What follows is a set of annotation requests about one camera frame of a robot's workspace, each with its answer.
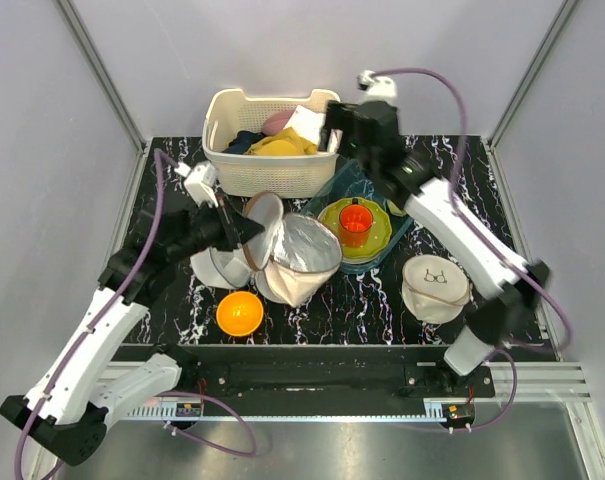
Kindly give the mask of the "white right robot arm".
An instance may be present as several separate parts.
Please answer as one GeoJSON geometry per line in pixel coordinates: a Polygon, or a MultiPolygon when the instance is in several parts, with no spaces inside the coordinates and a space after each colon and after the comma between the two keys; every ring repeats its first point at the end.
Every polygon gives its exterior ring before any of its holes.
{"type": "Polygon", "coordinates": [[[396,107],[381,100],[330,101],[319,150],[327,149],[335,131],[341,134],[338,153],[357,160],[378,193],[426,227],[461,264],[484,299],[466,317],[444,354],[447,365],[435,374],[442,393],[458,396],[470,387],[471,372],[502,343],[512,323],[537,308],[550,270],[542,261],[528,263],[471,214],[438,168],[407,146],[396,107]]]}

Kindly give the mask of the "mustard yellow bra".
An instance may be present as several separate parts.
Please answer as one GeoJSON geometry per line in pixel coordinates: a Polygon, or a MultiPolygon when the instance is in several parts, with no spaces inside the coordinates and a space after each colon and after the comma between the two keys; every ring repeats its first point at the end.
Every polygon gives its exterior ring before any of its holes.
{"type": "Polygon", "coordinates": [[[254,144],[246,155],[264,157],[293,157],[315,155],[317,146],[300,136],[292,127],[282,130],[275,136],[265,137],[254,144]]]}

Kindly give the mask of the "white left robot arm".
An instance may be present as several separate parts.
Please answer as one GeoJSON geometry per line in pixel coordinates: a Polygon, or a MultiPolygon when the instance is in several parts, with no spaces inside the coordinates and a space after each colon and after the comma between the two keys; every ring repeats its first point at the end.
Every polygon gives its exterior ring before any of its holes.
{"type": "Polygon", "coordinates": [[[58,359],[26,394],[11,395],[0,414],[69,466],[86,461],[107,431],[158,394],[185,396],[201,384],[198,359],[157,345],[148,360],[109,386],[98,380],[124,338],[175,277],[180,261],[210,247],[233,252],[265,228],[236,209],[204,204],[195,211],[145,213],[136,234],[108,261],[91,304],[58,359]]]}

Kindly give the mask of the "white bra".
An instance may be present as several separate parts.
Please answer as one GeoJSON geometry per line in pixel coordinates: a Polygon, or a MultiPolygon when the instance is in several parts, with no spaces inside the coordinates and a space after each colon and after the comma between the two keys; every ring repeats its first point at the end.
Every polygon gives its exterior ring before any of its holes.
{"type": "MultiPolygon", "coordinates": [[[[284,126],[283,132],[293,141],[293,145],[300,151],[301,155],[314,155],[319,150],[320,135],[325,121],[325,114],[318,113],[298,105],[284,126]]],[[[328,146],[320,153],[336,153],[339,144],[339,135],[329,135],[328,146]]]]}

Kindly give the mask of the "beige brown-trimmed laundry bag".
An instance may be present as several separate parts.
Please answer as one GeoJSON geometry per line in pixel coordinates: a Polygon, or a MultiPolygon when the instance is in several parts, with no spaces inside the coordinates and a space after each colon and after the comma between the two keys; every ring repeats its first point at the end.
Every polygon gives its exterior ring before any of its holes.
{"type": "Polygon", "coordinates": [[[246,262],[279,303],[301,306],[339,269],[337,236],[311,216],[286,213],[277,194],[256,194],[244,215],[264,228],[243,246],[246,262]]]}

